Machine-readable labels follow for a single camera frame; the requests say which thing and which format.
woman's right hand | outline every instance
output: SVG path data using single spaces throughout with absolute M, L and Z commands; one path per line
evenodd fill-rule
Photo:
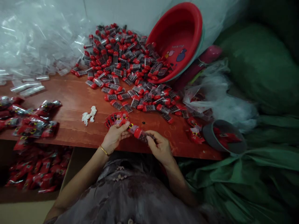
M 171 153 L 170 144 L 167 138 L 164 138 L 156 131 L 146 131 L 146 133 L 153 135 L 156 138 L 156 145 L 155 141 L 150 137 L 147 136 L 147 141 L 152 151 L 153 155 L 159 160 L 164 166 L 170 166 L 174 162 L 174 158 Z

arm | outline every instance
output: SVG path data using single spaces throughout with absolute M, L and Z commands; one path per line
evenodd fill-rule
M 186 205 L 196 206 L 197 201 L 188 188 L 183 174 L 172 156 L 169 141 L 158 132 L 147 131 L 147 133 L 152 134 L 156 138 L 157 145 L 151 137 L 147 136 L 149 147 L 157 160 L 165 167 L 172 193 Z
M 126 131 L 129 124 L 130 123 L 127 122 L 122 127 L 114 125 L 109 129 L 103 143 L 101 144 L 102 148 L 105 149 L 109 155 L 113 153 L 114 149 L 119 145 L 120 140 L 130 136 L 130 133 Z M 53 207 L 47 214 L 45 221 L 64 213 L 67 208 L 70 207 L 74 201 L 96 181 L 108 159 L 109 157 L 105 154 L 101 147 L 99 147 L 92 158 L 71 179 L 71 181 L 59 194 Z

cartoon print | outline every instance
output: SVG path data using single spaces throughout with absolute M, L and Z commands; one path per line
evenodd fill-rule
M 181 51 L 181 53 L 177 57 L 177 62 L 180 62 L 180 61 L 182 61 L 185 58 L 185 52 L 186 51 L 187 50 L 185 48 Z
M 166 55 L 164 56 L 165 58 L 168 58 L 174 54 L 174 51 L 167 51 Z

woman's hand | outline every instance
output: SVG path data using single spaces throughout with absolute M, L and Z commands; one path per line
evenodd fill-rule
M 146 133 L 153 135 L 158 143 L 156 145 L 155 141 L 150 136 L 146 137 L 153 155 L 164 166 L 170 166 L 175 160 L 172 156 L 168 139 L 164 138 L 156 131 L 146 131 Z
M 121 127 L 119 126 L 119 124 L 110 127 L 103 143 L 101 144 L 102 148 L 105 149 L 109 155 L 113 153 L 115 148 L 119 145 L 120 140 L 131 136 L 131 133 L 127 131 L 129 125 L 130 122 L 127 121 Z

person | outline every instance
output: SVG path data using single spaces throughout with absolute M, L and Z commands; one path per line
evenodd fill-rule
M 219 223 L 211 206 L 198 206 L 171 153 L 169 141 L 147 131 L 148 145 L 164 166 L 169 188 L 157 179 L 142 157 L 114 153 L 131 136 L 113 125 L 87 164 L 59 194 L 46 216 L 46 224 L 59 223 Z

